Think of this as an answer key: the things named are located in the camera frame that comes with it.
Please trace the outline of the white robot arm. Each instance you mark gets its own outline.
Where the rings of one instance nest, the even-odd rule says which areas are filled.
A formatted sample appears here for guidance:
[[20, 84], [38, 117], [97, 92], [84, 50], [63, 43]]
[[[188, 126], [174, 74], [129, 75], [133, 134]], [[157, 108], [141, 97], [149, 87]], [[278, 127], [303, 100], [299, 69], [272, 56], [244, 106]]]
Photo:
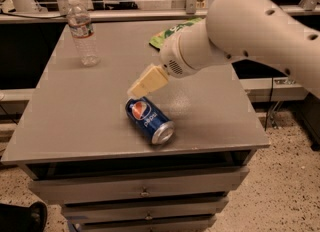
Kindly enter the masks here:
[[271, 0], [214, 0], [204, 19], [164, 40], [160, 64], [149, 65], [128, 89], [133, 98], [164, 87], [171, 76], [243, 59], [274, 68], [320, 97], [320, 32]]

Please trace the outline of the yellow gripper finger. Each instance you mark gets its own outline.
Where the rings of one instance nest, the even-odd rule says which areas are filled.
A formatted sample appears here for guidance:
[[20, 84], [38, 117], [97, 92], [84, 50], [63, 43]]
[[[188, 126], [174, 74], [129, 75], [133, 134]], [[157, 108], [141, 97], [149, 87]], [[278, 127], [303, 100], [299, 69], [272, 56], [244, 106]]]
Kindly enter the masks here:
[[169, 75], [161, 65], [149, 65], [129, 87], [127, 95], [132, 98], [141, 98], [152, 93], [169, 82]]

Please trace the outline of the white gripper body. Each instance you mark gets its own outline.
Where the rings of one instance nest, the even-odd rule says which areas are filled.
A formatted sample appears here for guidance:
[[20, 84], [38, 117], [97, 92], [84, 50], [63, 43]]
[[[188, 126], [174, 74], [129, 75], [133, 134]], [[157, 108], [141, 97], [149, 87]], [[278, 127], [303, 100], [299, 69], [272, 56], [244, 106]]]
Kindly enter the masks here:
[[206, 26], [192, 25], [172, 34], [161, 47], [160, 59], [167, 73], [176, 78], [211, 66], [214, 54]]

